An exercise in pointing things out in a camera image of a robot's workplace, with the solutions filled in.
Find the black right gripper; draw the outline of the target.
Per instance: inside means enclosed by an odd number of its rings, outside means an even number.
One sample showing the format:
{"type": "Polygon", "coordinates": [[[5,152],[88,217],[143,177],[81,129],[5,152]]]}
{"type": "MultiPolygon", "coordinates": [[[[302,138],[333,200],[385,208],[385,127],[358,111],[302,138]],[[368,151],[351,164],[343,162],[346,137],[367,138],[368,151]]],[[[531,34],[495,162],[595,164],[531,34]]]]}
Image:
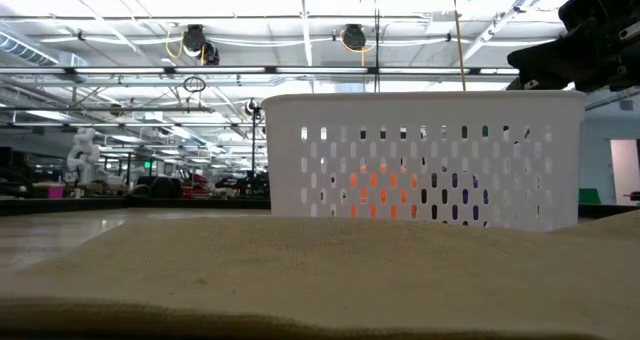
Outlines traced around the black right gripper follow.
{"type": "MultiPolygon", "coordinates": [[[[602,57],[599,80],[610,91],[640,86],[640,24],[611,35],[602,57]]],[[[518,70],[523,90],[562,90],[595,78],[600,41],[591,31],[572,32],[554,41],[511,52],[507,62],[518,70]]]]}

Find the orange toy fruit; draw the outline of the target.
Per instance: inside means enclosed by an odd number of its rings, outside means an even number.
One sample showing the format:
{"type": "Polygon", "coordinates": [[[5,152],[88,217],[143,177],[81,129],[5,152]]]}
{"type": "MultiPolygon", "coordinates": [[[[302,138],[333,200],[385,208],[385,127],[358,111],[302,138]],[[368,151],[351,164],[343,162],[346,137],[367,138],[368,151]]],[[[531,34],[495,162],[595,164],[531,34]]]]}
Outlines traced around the orange toy fruit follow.
{"type": "Polygon", "coordinates": [[[421,204],[419,185],[420,177],[405,165],[360,165],[347,173],[339,205],[348,218],[416,221],[421,204]]]}

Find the pink door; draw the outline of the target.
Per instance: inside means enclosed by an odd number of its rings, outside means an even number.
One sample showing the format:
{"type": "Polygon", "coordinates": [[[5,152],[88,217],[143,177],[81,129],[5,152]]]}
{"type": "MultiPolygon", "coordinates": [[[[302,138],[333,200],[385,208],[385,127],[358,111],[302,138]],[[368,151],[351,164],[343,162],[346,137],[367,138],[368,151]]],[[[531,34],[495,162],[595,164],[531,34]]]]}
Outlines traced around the pink door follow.
{"type": "Polygon", "coordinates": [[[640,152],[637,140],[612,140],[612,171],[617,205],[640,205],[640,152]]]}

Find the white perforated plastic basket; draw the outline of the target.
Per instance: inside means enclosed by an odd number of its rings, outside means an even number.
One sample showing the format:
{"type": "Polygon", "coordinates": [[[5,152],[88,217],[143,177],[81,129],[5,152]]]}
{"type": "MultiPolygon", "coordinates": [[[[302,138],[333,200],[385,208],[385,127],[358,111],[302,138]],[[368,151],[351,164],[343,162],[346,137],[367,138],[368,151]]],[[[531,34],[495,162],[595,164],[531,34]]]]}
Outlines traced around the white perforated plastic basket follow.
{"type": "Polygon", "coordinates": [[[585,96],[572,91],[281,95],[266,99],[271,211],[348,218],[360,165],[420,177],[416,221],[551,231],[578,222],[585,96]]]}

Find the folded tan cloth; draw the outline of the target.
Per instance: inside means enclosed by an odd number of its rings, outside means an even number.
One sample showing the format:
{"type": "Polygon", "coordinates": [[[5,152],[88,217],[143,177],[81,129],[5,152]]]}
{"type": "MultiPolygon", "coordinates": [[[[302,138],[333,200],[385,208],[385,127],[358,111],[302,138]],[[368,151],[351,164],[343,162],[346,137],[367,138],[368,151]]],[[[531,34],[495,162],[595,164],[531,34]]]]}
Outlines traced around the folded tan cloth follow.
{"type": "Polygon", "coordinates": [[[136,219],[1,276],[0,336],[640,340],[640,211],[549,232],[136,219]]]}

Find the white robot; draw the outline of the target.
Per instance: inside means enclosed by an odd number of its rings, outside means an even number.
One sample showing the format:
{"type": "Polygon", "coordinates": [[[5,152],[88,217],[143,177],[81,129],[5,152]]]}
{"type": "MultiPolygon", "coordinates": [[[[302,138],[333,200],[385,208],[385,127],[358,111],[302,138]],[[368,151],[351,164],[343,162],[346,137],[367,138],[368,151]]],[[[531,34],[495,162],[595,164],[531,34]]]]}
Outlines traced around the white robot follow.
{"type": "Polygon", "coordinates": [[[100,149],[93,143],[95,133],[93,128],[81,127],[77,130],[66,159],[65,182],[75,187],[95,181],[112,186],[123,185],[122,176],[112,175],[98,165],[100,149]]]}

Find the black aluminium table frame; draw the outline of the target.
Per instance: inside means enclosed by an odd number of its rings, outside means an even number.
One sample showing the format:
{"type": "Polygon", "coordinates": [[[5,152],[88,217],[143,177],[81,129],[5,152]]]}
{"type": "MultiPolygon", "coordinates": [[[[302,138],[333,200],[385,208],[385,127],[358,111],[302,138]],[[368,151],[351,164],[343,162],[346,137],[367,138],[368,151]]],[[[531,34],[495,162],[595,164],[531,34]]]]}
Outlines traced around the black aluminium table frame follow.
{"type": "Polygon", "coordinates": [[[0,200],[0,217],[33,215],[57,212],[113,210],[126,208],[141,209],[204,209],[265,211],[270,213],[268,200],[234,199],[146,199],[146,198],[84,198],[84,199],[6,199],[0,200]]]}

